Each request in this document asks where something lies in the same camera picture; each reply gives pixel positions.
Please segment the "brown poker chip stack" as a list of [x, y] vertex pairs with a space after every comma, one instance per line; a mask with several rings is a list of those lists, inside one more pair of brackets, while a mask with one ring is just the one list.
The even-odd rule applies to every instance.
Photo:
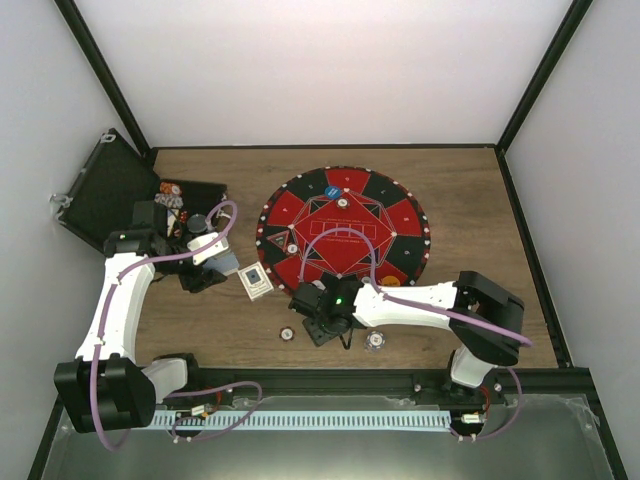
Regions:
[[280, 331], [280, 338], [285, 342], [293, 340], [294, 336], [295, 332], [290, 327], [284, 327]]

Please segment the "blue patterned card deck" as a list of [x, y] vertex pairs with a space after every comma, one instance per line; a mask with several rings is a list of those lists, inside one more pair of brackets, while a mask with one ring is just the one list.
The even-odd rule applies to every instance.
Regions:
[[217, 271], [220, 274], [229, 276], [236, 273], [240, 266], [235, 254], [231, 251], [222, 253], [215, 257], [210, 257], [204, 264], [204, 268]]

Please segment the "blue dealer button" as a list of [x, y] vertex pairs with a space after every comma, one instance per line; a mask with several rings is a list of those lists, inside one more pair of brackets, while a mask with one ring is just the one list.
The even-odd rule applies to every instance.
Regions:
[[324, 195], [327, 198], [334, 200], [342, 195], [342, 190], [337, 186], [330, 185], [325, 189]]

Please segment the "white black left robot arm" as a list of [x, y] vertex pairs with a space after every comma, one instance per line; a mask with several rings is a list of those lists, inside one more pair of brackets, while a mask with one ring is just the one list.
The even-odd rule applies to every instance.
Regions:
[[213, 219], [225, 207], [215, 206], [203, 232], [170, 239], [168, 210], [153, 201], [135, 205], [131, 224], [109, 234], [104, 245], [104, 283], [89, 331], [70, 362], [60, 363], [54, 384], [79, 433], [146, 427], [157, 404], [171, 394], [181, 403], [196, 402], [204, 379], [191, 354], [168, 354], [147, 367], [136, 362], [136, 335], [145, 296], [159, 274], [177, 276], [190, 293], [225, 281], [206, 262], [229, 251], [227, 229]]

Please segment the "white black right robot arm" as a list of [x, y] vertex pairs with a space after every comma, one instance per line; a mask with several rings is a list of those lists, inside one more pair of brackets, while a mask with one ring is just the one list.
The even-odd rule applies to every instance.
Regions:
[[431, 286], [347, 279], [324, 287], [302, 283], [289, 309], [305, 317], [303, 325], [317, 346], [356, 329], [383, 326], [451, 332], [461, 345], [452, 354], [444, 389], [458, 403], [471, 400], [491, 370], [516, 365], [520, 349], [533, 345], [522, 333], [524, 302], [475, 271]]

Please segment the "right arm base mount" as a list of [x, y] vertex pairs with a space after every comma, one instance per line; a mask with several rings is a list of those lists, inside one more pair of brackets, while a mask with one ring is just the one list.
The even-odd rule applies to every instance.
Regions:
[[470, 388], [450, 381], [428, 383], [426, 380], [420, 380], [414, 385], [411, 399], [417, 404], [438, 405], [440, 408], [474, 407], [486, 403], [504, 405], [506, 403], [506, 398], [502, 393], [495, 392], [485, 385]]

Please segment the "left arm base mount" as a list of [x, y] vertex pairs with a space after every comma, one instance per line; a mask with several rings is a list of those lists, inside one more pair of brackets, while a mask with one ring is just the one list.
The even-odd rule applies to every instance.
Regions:
[[186, 409], [197, 405], [210, 404], [213, 406], [228, 406], [234, 398], [233, 389], [225, 389], [219, 392], [211, 393], [215, 387], [221, 386], [221, 383], [205, 382], [196, 387], [194, 384], [188, 384], [186, 387], [171, 392], [162, 400], [158, 400], [158, 405], [164, 405], [168, 408]]

